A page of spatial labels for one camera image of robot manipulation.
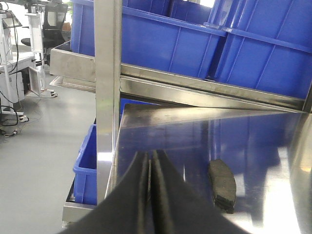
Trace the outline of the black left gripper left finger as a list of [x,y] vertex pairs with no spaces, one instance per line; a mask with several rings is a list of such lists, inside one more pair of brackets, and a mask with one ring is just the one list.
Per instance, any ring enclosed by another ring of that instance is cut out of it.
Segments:
[[97,207],[63,234],[144,234],[149,156],[138,151],[119,184]]

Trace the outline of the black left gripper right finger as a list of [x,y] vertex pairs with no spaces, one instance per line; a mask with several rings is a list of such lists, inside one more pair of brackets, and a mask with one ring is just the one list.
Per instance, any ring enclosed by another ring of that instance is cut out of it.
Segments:
[[152,155],[151,203],[157,234],[246,233],[193,191],[164,150]]

